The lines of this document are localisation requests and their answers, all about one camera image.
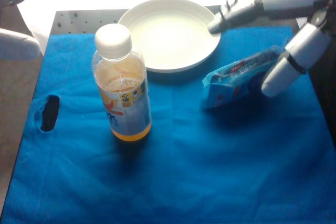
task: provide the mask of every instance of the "white bottle cap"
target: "white bottle cap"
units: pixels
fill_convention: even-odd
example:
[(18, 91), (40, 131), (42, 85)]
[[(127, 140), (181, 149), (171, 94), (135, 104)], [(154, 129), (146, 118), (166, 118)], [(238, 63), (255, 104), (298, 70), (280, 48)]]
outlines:
[(130, 31), (120, 24), (102, 26), (94, 37), (96, 48), (101, 57), (117, 60), (128, 55), (132, 49)]

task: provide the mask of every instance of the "plastic wrapper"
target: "plastic wrapper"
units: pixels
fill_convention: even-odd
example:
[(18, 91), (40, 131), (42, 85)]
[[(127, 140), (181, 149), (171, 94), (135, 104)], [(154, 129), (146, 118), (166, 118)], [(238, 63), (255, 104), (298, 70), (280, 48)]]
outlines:
[(203, 79), (202, 108), (215, 108), (248, 94), (261, 94), (262, 80), (282, 51), (273, 46), (209, 73)]

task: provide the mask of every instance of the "blue cloth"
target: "blue cloth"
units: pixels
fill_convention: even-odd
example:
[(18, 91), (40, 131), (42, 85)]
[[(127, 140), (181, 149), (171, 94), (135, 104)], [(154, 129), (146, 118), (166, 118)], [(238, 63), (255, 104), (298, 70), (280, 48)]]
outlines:
[[(230, 30), (194, 69), (149, 73), (153, 126), (132, 144), (110, 131), (91, 72), (94, 35), (51, 36), (2, 223), (332, 222), (335, 150), (308, 75), (274, 99), (200, 109), (206, 74), (291, 36)], [(58, 119), (42, 132), (51, 94)]]

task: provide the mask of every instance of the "white plate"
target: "white plate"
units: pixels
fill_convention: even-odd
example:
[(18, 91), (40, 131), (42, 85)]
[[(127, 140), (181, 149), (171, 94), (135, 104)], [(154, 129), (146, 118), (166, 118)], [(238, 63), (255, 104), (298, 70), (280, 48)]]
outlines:
[(217, 47), (220, 35), (207, 24), (214, 15), (187, 0), (151, 0), (128, 10), (119, 20), (154, 72), (179, 72), (195, 67)]

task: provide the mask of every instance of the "snack package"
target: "snack package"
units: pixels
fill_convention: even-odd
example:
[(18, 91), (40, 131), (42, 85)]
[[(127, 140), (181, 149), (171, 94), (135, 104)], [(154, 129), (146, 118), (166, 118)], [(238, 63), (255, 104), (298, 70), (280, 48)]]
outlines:
[(202, 108), (215, 108), (251, 93), (261, 93), (264, 75), (282, 51), (273, 46), (209, 73), (203, 79)]

